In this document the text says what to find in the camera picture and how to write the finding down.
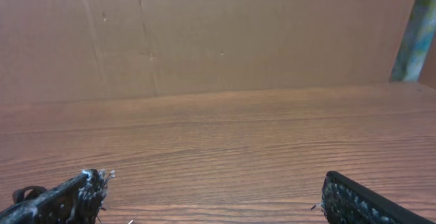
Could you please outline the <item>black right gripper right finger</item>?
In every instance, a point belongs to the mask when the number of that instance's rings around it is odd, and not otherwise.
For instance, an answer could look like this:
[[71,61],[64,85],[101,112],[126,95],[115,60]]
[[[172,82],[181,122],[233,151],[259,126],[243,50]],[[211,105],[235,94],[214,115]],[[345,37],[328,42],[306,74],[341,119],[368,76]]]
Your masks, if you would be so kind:
[[327,172],[313,207],[330,224],[435,224],[336,171]]

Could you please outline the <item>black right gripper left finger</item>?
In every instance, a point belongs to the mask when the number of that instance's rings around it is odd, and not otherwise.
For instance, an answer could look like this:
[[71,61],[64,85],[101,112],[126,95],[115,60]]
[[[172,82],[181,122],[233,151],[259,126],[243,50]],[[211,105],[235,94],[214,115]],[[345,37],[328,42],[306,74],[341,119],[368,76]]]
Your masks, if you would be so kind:
[[52,189],[17,189],[13,204],[1,211],[1,224],[95,224],[114,177],[114,170],[88,169]]

